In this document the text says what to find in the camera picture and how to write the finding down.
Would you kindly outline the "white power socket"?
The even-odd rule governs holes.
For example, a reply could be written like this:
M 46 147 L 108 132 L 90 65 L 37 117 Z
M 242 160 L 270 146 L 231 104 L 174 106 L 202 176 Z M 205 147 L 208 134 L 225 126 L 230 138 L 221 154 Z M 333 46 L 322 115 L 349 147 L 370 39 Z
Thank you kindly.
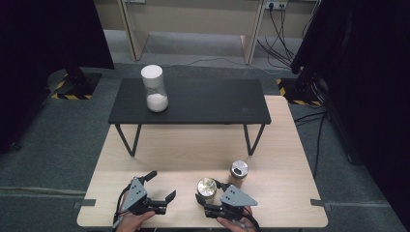
M 267 10 L 285 10 L 288 0 L 267 0 L 265 3 L 265 8 Z

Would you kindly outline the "black stand with striped tape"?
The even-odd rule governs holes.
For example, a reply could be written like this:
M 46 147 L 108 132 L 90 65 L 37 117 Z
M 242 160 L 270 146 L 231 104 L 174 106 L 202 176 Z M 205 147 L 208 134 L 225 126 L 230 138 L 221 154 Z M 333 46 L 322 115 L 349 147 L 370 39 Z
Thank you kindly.
M 101 77 L 99 72 L 83 72 L 80 68 L 68 69 L 51 97 L 60 100 L 90 100 Z
M 321 90 L 320 76 L 314 72 L 306 74 L 300 71 L 297 78 L 279 78 L 279 94 L 291 104 L 323 106 L 326 94 Z

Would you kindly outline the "beige desk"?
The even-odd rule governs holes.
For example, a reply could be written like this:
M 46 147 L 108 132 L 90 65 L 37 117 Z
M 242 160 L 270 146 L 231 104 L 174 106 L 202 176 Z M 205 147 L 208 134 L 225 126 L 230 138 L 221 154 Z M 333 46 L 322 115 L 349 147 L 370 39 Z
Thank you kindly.
M 154 32 L 237 36 L 250 64 L 259 36 L 272 36 L 267 0 L 93 0 L 102 28 L 126 33 L 133 61 L 141 59 Z M 301 38 L 315 7 L 323 0 L 288 0 L 273 10 L 287 38 Z

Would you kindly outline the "white-lidded jar of white powder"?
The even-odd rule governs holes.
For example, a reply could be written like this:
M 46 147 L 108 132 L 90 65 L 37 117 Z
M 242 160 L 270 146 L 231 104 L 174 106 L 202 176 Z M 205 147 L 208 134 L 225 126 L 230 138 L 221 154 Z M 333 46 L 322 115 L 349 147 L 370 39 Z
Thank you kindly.
M 158 65 L 148 65 L 140 73 L 146 89 L 147 107 L 153 112 L 166 110 L 168 97 L 164 87 L 162 68 Z

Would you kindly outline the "gold-lidded jar of tan powder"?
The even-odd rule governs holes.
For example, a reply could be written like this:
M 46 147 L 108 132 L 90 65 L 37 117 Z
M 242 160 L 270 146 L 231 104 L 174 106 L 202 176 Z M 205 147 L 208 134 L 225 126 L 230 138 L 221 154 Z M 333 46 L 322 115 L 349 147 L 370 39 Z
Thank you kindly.
M 197 193 L 207 203 L 214 202 L 217 189 L 217 183 L 213 178 L 204 177 L 197 183 Z

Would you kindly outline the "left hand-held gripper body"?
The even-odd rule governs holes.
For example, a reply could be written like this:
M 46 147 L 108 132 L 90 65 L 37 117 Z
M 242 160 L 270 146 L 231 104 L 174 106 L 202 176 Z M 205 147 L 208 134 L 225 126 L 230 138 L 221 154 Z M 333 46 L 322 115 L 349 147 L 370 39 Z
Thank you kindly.
M 144 187 L 146 180 L 143 177 L 132 179 L 121 207 L 122 213 L 132 213 L 140 216 L 147 212 L 154 212 L 157 215 L 166 213 L 167 203 L 165 201 L 153 201 L 148 197 L 148 192 Z

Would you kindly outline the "silver-lidded shaker jar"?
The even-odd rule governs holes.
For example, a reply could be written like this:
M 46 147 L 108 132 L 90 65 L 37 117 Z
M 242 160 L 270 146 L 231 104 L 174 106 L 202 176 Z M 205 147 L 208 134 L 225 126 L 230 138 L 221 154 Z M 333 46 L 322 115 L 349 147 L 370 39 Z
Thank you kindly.
M 237 188 L 240 188 L 243 181 L 249 174 L 249 166 L 243 160 L 235 160 L 230 167 L 230 183 Z

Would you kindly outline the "grey tape piece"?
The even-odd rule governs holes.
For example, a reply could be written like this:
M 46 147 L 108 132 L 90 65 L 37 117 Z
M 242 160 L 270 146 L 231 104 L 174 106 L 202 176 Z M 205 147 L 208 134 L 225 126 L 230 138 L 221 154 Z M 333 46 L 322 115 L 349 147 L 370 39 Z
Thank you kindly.
M 317 207 L 323 207 L 327 211 L 332 210 L 332 206 L 331 206 L 330 203 L 326 203 L 325 201 L 319 200 L 319 199 L 310 199 L 310 205 L 311 206 L 317 206 Z
M 73 203 L 74 209 L 80 209 L 81 207 L 93 207 L 96 204 L 96 199 L 82 199 L 81 201 L 76 201 Z

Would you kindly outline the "black shelf with metal legs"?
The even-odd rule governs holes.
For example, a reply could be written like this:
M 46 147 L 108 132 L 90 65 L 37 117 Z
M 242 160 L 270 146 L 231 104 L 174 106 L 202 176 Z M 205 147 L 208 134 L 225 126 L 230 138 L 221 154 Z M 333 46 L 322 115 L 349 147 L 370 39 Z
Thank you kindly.
M 108 123 L 123 125 L 258 125 L 272 123 L 257 79 L 167 79 L 168 107 L 153 112 L 140 78 L 124 78 Z

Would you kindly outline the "person's right hand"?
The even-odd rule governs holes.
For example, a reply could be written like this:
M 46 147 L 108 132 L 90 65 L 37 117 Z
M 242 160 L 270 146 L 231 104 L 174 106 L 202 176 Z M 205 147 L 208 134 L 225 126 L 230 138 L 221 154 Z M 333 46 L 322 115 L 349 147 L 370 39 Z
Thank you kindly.
M 252 214 L 250 206 L 243 210 L 243 217 L 239 221 L 228 220 L 223 217 L 218 217 L 217 222 L 231 232 L 256 232 L 253 223 L 248 219 L 248 215 Z

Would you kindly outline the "person's left hand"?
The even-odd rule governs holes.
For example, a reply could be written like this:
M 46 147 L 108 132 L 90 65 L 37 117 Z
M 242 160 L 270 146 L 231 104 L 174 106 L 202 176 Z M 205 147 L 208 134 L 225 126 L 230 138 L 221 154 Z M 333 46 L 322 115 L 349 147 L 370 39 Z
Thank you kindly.
M 152 211 L 144 213 L 143 215 L 134 215 L 132 213 L 124 214 L 116 227 L 116 232 L 136 232 L 146 220 L 152 218 L 154 215 L 155 213 Z

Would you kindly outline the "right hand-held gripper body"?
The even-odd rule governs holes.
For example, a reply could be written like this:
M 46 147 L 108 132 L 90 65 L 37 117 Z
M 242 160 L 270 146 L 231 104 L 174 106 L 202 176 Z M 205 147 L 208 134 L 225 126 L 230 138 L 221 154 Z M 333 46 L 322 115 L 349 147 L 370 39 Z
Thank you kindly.
M 233 185 L 223 187 L 222 190 L 223 194 L 220 197 L 220 205 L 204 203 L 206 218 L 239 220 L 243 217 L 243 211 L 247 206 L 257 205 L 255 199 Z

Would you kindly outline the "black curtain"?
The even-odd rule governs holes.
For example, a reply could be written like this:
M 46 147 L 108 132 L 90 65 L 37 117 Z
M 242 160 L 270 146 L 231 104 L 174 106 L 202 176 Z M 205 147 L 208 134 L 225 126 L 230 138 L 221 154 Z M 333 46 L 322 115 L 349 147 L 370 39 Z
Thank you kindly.
M 52 73 L 111 69 L 93 0 L 0 0 L 0 154 L 18 140 Z
M 323 0 L 291 69 L 325 80 L 354 155 L 410 232 L 410 0 Z

